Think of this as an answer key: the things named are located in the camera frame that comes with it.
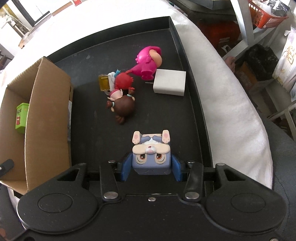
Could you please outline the green monster toy box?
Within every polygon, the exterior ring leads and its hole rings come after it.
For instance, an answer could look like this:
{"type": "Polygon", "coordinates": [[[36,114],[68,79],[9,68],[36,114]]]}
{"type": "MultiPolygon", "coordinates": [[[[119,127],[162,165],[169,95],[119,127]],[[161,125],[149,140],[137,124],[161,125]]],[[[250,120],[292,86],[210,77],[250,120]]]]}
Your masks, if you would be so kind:
{"type": "Polygon", "coordinates": [[[26,130],[26,122],[28,116],[28,103],[21,103],[16,107],[16,124],[15,129],[17,132],[24,134],[26,130]]]}

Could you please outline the blue cube bunny toy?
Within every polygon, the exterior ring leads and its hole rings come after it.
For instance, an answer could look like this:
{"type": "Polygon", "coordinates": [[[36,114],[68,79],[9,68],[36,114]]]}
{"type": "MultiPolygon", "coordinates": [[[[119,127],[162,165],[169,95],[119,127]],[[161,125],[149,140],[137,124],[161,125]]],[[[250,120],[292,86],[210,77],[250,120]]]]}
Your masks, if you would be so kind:
{"type": "Polygon", "coordinates": [[[139,175],[168,175],[171,173],[170,132],[132,136],[132,168],[139,175]]]}

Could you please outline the black shallow tray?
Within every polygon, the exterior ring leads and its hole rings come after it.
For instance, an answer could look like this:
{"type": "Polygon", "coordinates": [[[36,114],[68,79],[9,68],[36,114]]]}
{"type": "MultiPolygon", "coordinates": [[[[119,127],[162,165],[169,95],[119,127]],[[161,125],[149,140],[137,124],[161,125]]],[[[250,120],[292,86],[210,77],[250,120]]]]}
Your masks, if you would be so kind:
{"type": "Polygon", "coordinates": [[[212,166],[203,109],[189,61],[168,16],[135,21],[81,38],[48,57],[71,78],[74,88],[71,120],[71,163],[86,163],[97,172],[101,162],[120,160],[132,149],[132,134],[168,130],[171,151],[183,161],[212,166]],[[124,124],[106,108],[107,96],[98,77],[135,65],[146,46],[162,50],[162,67],[186,72],[185,94],[157,94],[152,83],[134,78],[135,112],[124,124]]]}

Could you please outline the brown cardboard box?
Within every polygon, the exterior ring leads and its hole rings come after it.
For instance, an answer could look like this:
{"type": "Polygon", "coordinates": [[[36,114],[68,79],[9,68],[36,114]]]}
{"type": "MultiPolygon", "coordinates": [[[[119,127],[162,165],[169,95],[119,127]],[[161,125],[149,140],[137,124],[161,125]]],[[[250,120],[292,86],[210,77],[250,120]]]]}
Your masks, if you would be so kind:
{"type": "Polygon", "coordinates": [[[70,76],[42,57],[9,83],[1,102],[1,162],[14,167],[1,184],[26,194],[70,168],[68,106],[70,76]],[[15,129],[16,107],[28,103],[25,133],[15,129]]]}

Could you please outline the orange plastic basket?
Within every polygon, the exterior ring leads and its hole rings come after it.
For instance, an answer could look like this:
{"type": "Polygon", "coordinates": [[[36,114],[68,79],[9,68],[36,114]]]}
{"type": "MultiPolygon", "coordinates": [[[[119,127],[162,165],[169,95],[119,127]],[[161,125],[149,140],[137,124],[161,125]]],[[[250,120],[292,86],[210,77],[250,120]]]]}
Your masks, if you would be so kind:
{"type": "Polygon", "coordinates": [[[275,28],[288,19],[288,16],[273,16],[267,13],[253,1],[248,1],[248,5],[252,24],[260,29],[275,28]]]}

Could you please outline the pink dinosaur costume figurine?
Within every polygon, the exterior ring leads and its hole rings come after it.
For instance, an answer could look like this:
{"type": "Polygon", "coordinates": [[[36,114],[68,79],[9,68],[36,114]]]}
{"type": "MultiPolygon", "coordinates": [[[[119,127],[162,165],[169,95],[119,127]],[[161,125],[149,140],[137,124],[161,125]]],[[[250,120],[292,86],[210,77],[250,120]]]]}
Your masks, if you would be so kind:
{"type": "Polygon", "coordinates": [[[143,48],[136,57],[136,65],[126,71],[139,76],[142,80],[151,81],[154,79],[156,70],[162,64],[162,51],[158,46],[147,46],[143,48]]]}

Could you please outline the red crab figurine yellow block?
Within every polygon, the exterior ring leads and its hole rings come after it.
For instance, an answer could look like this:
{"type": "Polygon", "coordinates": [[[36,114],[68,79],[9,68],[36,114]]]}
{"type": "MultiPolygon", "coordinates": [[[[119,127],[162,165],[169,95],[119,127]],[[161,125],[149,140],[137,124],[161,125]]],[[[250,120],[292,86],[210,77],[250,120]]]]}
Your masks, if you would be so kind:
{"type": "Polygon", "coordinates": [[[129,75],[130,73],[130,70],[126,72],[116,70],[107,75],[99,75],[98,82],[100,90],[108,95],[116,89],[134,90],[134,87],[132,86],[133,77],[129,75]]]}

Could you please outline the white power adapter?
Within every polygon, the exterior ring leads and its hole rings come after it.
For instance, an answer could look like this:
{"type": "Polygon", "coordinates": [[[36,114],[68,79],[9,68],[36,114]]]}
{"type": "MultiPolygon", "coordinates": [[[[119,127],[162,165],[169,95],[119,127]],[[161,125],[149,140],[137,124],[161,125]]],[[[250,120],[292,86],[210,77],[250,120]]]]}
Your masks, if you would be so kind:
{"type": "Polygon", "coordinates": [[[184,96],[186,72],[157,69],[154,77],[154,93],[184,96]]]}

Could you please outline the white metal shelf rack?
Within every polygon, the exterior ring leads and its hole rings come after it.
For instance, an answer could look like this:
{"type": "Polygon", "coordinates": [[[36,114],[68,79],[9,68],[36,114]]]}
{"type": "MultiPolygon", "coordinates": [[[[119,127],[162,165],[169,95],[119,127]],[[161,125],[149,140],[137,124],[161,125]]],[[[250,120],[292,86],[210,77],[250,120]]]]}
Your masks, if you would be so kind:
{"type": "MultiPolygon", "coordinates": [[[[272,1],[271,5],[268,4],[269,1],[253,1],[260,8],[262,8],[267,13],[273,16],[288,16],[289,7],[283,3],[283,1],[272,1]]],[[[248,1],[244,1],[243,6],[239,7],[242,11],[243,9],[249,9],[248,1]]],[[[291,104],[280,111],[277,114],[271,116],[272,120],[275,120],[281,115],[288,116],[290,111],[295,109],[295,28],[291,27],[285,35],[288,37],[285,47],[282,51],[281,57],[276,58],[277,63],[274,65],[275,60],[267,54],[263,54],[262,51],[259,51],[259,54],[255,55],[253,51],[254,47],[258,46],[259,39],[253,38],[253,45],[250,45],[248,42],[247,34],[247,25],[244,22],[244,18],[237,16],[239,24],[243,24],[243,27],[240,27],[243,35],[243,43],[248,47],[247,51],[247,60],[249,61],[249,66],[254,68],[254,73],[259,73],[263,75],[263,80],[275,79],[278,83],[281,84],[282,88],[290,94],[291,104]]],[[[264,30],[265,33],[269,33],[275,28],[260,29],[264,30]]]]}

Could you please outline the brown haired doll figurine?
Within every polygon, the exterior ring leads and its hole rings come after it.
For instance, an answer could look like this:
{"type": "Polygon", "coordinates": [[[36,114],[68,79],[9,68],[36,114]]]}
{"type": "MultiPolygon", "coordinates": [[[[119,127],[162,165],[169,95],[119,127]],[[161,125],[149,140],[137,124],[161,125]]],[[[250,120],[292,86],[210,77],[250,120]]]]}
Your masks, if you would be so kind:
{"type": "Polygon", "coordinates": [[[133,89],[129,89],[127,94],[124,94],[122,89],[116,89],[107,98],[106,107],[115,113],[115,119],[119,124],[123,124],[125,118],[131,115],[135,109],[135,97],[133,95],[133,89]]]}

